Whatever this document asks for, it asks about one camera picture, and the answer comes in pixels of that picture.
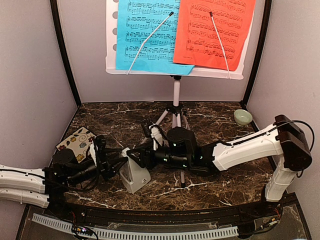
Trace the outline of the white metronome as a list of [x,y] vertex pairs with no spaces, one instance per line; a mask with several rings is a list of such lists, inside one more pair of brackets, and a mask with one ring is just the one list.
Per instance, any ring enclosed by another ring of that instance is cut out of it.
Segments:
[[[122,157],[128,157],[125,151],[121,152]],[[120,179],[123,185],[134,194],[151,180],[151,175],[146,168],[140,167],[133,159],[128,161],[119,170]]]

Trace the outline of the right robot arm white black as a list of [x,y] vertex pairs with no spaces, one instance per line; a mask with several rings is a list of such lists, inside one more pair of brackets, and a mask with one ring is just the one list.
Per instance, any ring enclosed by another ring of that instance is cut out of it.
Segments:
[[274,123],[260,131],[236,140],[216,140],[203,146],[197,144],[195,133],[187,127],[175,126],[164,133],[157,124],[143,124],[144,133],[151,142],[128,150],[126,154],[142,168],[152,169],[162,164],[186,169],[202,177],[260,158],[278,156],[276,170],[264,188],[263,200],[255,205],[255,213],[266,217],[295,177],[300,177],[312,163],[311,151],[315,143],[308,143],[298,124],[309,126],[302,120],[291,120],[280,114]]

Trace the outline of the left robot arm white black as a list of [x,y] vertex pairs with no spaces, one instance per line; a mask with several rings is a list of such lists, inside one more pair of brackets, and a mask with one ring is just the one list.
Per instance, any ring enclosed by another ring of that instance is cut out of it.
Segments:
[[78,162],[74,152],[65,148],[57,152],[51,166],[37,169],[0,167],[0,198],[20,204],[31,204],[51,210],[60,218],[67,218],[70,206],[64,202],[66,192],[90,192],[100,178],[113,178],[129,158],[119,149],[87,150]]

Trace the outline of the white music stand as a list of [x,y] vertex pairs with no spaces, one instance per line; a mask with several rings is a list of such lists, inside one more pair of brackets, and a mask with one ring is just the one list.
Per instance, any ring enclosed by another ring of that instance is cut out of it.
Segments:
[[180,86],[181,78],[186,75],[176,75],[168,73],[155,73],[147,71],[125,71],[116,69],[116,53],[117,53],[117,22],[118,22],[118,5],[120,0],[108,0],[106,2],[106,72],[112,75],[172,75],[173,83],[173,108],[178,109],[180,106]]

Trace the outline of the red sheet music page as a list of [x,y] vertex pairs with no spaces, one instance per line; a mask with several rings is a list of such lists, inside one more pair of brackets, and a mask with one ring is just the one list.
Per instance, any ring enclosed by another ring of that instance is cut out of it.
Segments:
[[182,0],[173,62],[236,71],[255,6],[254,0]]

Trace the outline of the blue sheet music page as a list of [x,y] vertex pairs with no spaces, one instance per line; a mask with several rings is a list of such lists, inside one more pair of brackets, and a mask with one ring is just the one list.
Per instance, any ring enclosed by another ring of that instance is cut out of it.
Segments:
[[116,70],[189,75],[193,65],[174,63],[180,1],[120,0]]

